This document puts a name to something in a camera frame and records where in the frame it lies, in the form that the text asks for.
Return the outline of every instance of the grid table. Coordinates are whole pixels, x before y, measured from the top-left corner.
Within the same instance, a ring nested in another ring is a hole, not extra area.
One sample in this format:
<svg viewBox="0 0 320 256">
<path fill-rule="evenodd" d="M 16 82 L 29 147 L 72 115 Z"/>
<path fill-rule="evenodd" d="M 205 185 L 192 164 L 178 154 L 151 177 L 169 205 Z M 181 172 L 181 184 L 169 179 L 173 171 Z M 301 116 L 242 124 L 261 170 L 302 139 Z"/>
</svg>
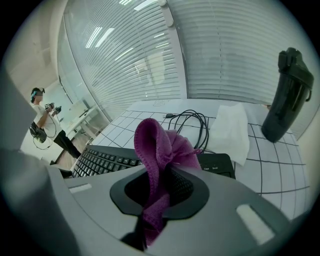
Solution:
<svg viewBox="0 0 320 256">
<path fill-rule="evenodd" d="M 109 124 L 91 144 L 134 149 L 135 130 L 142 120 L 156 119 L 167 130 L 170 119 L 164 118 L 165 114 L 179 114 L 189 109 L 209 118 L 210 128 L 220 105 L 235 104 L 238 102 L 213 99 L 139 101 Z M 277 143 L 268 141 L 261 132 L 261 126 L 268 114 L 267 108 L 258 104 L 242 104 L 248 118 L 250 149 L 244 166 L 232 162 L 236 180 L 270 201 L 292 220 L 310 207 L 307 169 L 302 162 L 296 138 L 289 130 Z M 184 118 L 179 119 L 176 129 Z M 199 121 L 190 118 L 185 122 L 180 134 L 195 145 L 199 129 Z"/>
</svg>

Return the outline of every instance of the black water bottle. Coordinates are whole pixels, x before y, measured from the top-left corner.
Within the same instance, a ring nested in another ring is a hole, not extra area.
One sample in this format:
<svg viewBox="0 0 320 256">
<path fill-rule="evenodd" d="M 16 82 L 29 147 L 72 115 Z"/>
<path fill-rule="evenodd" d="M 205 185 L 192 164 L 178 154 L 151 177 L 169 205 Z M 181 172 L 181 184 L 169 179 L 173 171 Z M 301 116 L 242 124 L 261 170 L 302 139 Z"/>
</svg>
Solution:
<svg viewBox="0 0 320 256">
<path fill-rule="evenodd" d="M 304 102 L 311 98 L 314 76 L 295 48 L 279 53 L 279 83 L 262 133 L 271 142 L 277 142 L 290 128 Z"/>
</svg>

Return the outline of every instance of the wooden floor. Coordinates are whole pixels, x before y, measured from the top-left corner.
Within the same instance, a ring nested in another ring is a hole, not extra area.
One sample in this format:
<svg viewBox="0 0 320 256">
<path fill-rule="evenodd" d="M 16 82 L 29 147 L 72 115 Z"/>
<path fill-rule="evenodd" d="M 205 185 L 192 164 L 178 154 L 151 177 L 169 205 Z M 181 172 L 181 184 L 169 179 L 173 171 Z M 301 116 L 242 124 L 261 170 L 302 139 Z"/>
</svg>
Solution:
<svg viewBox="0 0 320 256">
<path fill-rule="evenodd" d="M 88 141 L 89 137 L 78 133 L 72 140 L 72 143 L 79 150 L 79 152 L 82 153 Z M 75 161 L 76 159 L 74 159 L 68 152 L 64 151 L 56 163 L 66 170 L 70 170 Z"/>
<path fill-rule="evenodd" d="M 94 116 L 89 123 L 90 125 L 88 128 L 96 135 L 98 135 L 97 133 L 101 132 L 109 124 L 109 122 L 101 117 L 101 114 Z M 72 140 L 72 143 L 79 150 L 79 152 L 82 153 L 88 141 L 88 136 L 78 132 L 78 134 Z M 76 159 L 74 159 L 68 152 L 64 151 L 56 163 L 64 169 L 70 170 L 75 161 Z"/>
</svg>

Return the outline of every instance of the black pants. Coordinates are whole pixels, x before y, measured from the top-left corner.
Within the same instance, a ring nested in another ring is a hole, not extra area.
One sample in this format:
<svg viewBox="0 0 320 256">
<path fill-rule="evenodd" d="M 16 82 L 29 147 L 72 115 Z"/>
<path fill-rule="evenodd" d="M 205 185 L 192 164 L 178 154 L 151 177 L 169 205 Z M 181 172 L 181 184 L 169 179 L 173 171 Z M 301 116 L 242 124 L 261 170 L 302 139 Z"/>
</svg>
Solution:
<svg viewBox="0 0 320 256">
<path fill-rule="evenodd" d="M 80 157 L 81 153 L 72 144 L 71 140 L 66 136 L 66 132 L 64 130 L 59 132 L 57 137 L 54 139 L 54 142 L 58 144 L 61 148 L 63 148 L 65 151 L 67 151 L 75 159 Z"/>
</svg>

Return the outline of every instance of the white wall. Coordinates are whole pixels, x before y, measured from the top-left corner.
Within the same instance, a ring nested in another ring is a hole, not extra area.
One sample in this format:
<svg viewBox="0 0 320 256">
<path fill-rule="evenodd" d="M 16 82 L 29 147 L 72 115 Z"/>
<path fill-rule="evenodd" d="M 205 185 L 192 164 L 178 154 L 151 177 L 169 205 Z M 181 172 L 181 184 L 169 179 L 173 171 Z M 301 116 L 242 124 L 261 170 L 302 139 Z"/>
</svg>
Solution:
<svg viewBox="0 0 320 256">
<path fill-rule="evenodd" d="M 51 62 L 49 43 L 54 3 L 54 0 L 44 1 L 29 15 L 4 57 L 10 78 L 28 102 L 32 88 L 46 88 L 58 79 Z"/>
<path fill-rule="evenodd" d="M 298 143 L 303 161 L 306 163 L 311 194 L 315 197 L 320 189 L 320 109 Z"/>
</svg>

